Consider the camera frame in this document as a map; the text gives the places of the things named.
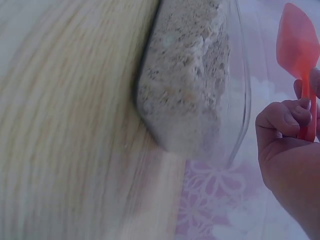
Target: hand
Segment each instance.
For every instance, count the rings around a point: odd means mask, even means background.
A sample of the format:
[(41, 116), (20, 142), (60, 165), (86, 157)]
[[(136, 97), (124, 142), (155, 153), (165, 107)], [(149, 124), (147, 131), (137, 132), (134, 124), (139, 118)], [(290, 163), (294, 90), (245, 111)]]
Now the hand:
[[(318, 84), (320, 84), (320, 80), (318, 81), (317, 79), (317, 75), (319, 74), (317, 70), (313, 70), (312, 74), (314, 74), (314, 76), (310, 76), (312, 79), (315, 79), (315, 81), (311, 81), (312, 83), (312, 87), (315, 90), (315, 92), (320, 93), (320, 85), (318, 86)], [(294, 82), (293, 85), (294, 88), (294, 92), (295, 95), (298, 99), (301, 98), (301, 93), (302, 93), (302, 80), (298, 79)], [(318, 138), (318, 140), (320, 140), (320, 107), (318, 106), (318, 104), (316, 105), (316, 137)]]
[[(320, 97), (320, 71), (310, 72)], [(294, 89), (301, 96), (301, 81)], [(265, 185), (311, 239), (320, 239), (320, 144), (297, 139), (311, 122), (306, 98), (274, 102), (256, 118), (258, 158)], [(320, 137), (320, 120), (317, 136)]]

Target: red spoon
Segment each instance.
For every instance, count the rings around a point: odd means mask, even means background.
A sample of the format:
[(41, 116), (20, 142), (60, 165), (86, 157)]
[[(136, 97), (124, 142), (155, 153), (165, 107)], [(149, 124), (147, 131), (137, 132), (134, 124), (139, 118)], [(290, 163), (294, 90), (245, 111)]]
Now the red spoon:
[(310, 87), (309, 73), (317, 65), (320, 44), (309, 17), (297, 6), (287, 3), (281, 16), (276, 40), (276, 60), (294, 78), (302, 80), (302, 98), (311, 100), (311, 124), (301, 128), (298, 139), (313, 142), (316, 137), (317, 102)]

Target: flower pattern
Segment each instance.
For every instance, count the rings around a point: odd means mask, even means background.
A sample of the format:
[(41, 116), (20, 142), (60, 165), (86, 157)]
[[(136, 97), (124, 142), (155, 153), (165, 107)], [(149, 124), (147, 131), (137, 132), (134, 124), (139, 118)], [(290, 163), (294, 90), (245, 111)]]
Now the flower pattern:
[(258, 164), (253, 118), (268, 102), (289, 96), (276, 93), (272, 82), (255, 77), (251, 82), (252, 119), (231, 167), (201, 161), (186, 164), (175, 240), (308, 239), (266, 189)]

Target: wood grain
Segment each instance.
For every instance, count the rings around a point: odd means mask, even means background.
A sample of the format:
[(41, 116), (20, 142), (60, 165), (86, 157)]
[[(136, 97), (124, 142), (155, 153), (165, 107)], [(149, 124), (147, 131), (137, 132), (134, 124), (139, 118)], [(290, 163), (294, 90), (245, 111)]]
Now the wood grain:
[(131, 87), (157, 0), (0, 0), (0, 239), (173, 239), (185, 160)]

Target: beige sand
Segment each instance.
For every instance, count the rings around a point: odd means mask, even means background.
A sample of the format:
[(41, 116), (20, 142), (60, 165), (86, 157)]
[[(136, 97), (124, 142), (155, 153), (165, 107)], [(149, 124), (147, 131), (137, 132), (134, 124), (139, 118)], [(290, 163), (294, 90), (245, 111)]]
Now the beige sand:
[(229, 68), (230, 0), (163, 0), (138, 84), (137, 108), (167, 151), (210, 159)]

